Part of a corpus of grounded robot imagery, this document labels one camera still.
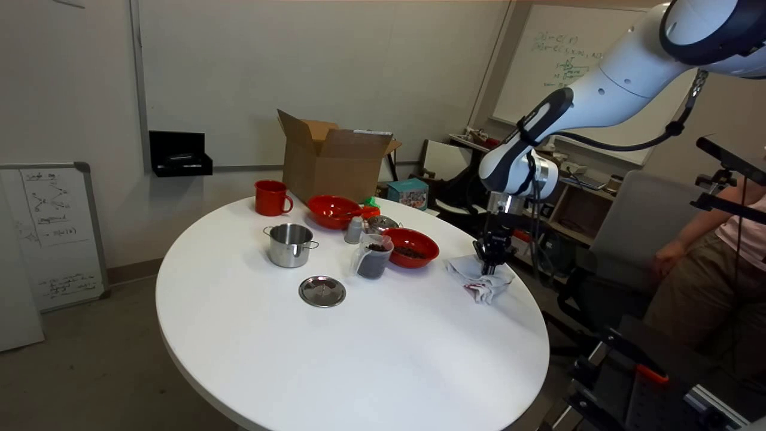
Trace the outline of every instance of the red cup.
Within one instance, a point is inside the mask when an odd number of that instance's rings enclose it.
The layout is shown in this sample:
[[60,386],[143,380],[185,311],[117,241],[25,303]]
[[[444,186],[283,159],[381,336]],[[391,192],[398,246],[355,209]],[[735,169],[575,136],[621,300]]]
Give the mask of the red cup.
[[262,180],[257,181],[257,212],[283,216],[292,211],[286,181]]

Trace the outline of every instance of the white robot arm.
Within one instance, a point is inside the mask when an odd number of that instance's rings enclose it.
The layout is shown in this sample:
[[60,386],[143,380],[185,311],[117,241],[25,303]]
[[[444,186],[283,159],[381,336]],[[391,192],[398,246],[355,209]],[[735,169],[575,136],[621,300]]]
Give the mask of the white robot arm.
[[610,127],[636,114],[677,74],[700,66],[766,76],[766,0],[675,0],[650,9],[586,76],[547,96],[517,131],[483,155],[478,178],[492,192],[549,197],[559,167],[536,155],[562,129]]

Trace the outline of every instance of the metal pot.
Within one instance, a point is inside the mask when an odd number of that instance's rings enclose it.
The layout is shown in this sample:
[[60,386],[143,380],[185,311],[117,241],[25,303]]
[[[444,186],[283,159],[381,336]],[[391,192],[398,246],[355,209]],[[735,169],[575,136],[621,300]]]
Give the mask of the metal pot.
[[283,269],[298,269],[310,262],[310,248],[316,248],[313,233],[298,223],[283,223],[269,230],[269,258]]

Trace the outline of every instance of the red bowl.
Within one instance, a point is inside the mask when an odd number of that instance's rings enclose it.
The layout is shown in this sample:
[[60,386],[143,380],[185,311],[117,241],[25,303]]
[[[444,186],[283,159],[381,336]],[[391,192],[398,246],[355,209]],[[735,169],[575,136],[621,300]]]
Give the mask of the red bowl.
[[391,238],[396,246],[391,253],[396,265],[422,269],[438,256],[438,245],[416,230],[391,228],[384,234]]
[[319,193],[310,199],[310,212],[312,212],[312,221],[316,221],[329,230],[344,230],[349,228],[352,218],[360,216],[361,211],[356,202],[332,197],[332,193]]

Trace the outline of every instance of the wall-mounted whiteboard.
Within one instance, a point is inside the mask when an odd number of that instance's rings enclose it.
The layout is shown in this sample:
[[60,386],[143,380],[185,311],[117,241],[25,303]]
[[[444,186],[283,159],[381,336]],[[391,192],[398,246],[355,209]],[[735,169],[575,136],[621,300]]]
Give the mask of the wall-mounted whiteboard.
[[[517,122],[550,90],[598,66],[602,58],[606,58],[606,53],[628,33],[630,26],[636,26],[645,14],[646,9],[532,8],[493,117]],[[666,129],[668,119],[673,119],[691,81],[695,72],[677,76],[640,114],[622,124],[577,131],[610,144],[650,141]],[[641,165],[650,155],[650,150],[598,153],[635,165]]]
[[512,0],[133,0],[149,129],[215,165],[283,165],[277,110],[393,131],[401,160],[470,124]]
[[106,293],[92,197],[87,162],[0,167],[0,199],[9,211],[27,281],[40,311]]

